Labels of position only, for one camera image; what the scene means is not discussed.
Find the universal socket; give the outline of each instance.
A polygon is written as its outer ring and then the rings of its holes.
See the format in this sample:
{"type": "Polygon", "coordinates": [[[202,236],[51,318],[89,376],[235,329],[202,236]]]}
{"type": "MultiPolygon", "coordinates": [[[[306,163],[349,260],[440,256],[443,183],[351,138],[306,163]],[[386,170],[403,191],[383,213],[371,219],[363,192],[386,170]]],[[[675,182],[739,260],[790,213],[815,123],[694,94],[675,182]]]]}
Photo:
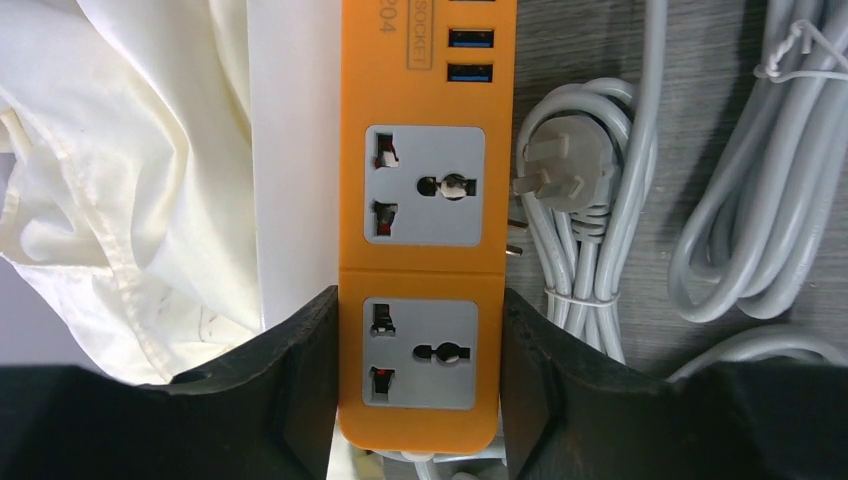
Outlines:
{"type": "Polygon", "coordinates": [[[362,401],[371,407],[470,410],[475,401],[474,302],[369,298],[363,306],[362,401]],[[385,325],[393,328],[385,334],[385,325]]]}
{"type": "Polygon", "coordinates": [[[369,127],[364,158],[366,240],[478,245],[483,231],[485,145],[485,134],[476,127],[369,127]],[[385,158],[396,159],[390,162],[392,168],[383,168],[385,158]],[[390,234],[375,205],[393,206],[390,234]]]}

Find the usb port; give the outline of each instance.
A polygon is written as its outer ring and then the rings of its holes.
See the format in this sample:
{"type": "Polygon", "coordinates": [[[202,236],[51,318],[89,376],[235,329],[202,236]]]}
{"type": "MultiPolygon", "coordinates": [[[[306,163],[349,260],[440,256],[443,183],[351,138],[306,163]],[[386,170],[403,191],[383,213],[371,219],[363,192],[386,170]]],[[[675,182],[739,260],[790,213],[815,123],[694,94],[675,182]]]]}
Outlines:
{"type": "Polygon", "coordinates": [[[495,46],[494,30],[448,31],[448,46],[455,48],[492,48],[495,46]]]}
{"type": "Polygon", "coordinates": [[[492,83],[493,65],[448,64],[449,82],[492,83]]]}

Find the extension socket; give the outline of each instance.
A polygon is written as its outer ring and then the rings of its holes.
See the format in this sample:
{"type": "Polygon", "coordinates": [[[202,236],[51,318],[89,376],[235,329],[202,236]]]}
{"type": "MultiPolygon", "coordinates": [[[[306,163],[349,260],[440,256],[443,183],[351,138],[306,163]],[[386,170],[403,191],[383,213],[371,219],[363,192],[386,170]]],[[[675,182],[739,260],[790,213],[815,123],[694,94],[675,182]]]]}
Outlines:
{"type": "Polygon", "coordinates": [[[473,453],[498,424],[516,0],[343,0],[339,422],[473,453]]]}

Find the white garment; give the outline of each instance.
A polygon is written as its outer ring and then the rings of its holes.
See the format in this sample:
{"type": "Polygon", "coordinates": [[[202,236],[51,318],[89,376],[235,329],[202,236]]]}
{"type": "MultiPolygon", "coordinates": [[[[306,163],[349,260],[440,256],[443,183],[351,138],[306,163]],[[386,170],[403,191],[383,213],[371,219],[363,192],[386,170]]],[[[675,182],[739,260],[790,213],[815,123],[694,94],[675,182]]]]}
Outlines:
{"type": "Polygon", "coordinates": [[[0,0],[0,254],[118,379],[261,330],[247,72],[244,0],[0,0]]]}

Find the wood grain surface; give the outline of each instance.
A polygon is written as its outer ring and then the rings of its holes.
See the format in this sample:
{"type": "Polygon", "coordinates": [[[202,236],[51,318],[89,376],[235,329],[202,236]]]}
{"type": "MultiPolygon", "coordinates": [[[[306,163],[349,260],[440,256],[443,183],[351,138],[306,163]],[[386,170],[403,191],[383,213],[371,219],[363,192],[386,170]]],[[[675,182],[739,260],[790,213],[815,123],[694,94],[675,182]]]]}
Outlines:
{"type": "MultiPolygon", "coordinates": [[[[670,2],[659,164],[624,269],[620,300],[627,361],[651,374],[668,375],[715,343],[764,324],[736,309],[706,325],[684,321],[668,300],[666,270],[754,84],[751,72],[759,63],[765,9],[763,0],[670,2]]],[[[605,76],[638,82],[643,19],[643,1],[519,0],[515,132],[527,112],[559,85],[605,76]]],[[[842,317],[848,310],[844,180],[807,282],[794,307],[775,321],[809,326],[848,349],[842,317]]],[[[510,209],[512,218],[524,218],[517,199],[510,209]]],[[[508,260],[507,285],[543,310],[544,279],[530,235],[513,232],[509,240],[525,254],[508,260]]],[[[387,463],[387,478],[417,478],[408,465],[387,463]]],[[[506,478],[500,466],[479,468],[485,470],[478,472],[481,480],[506,478]]]]}

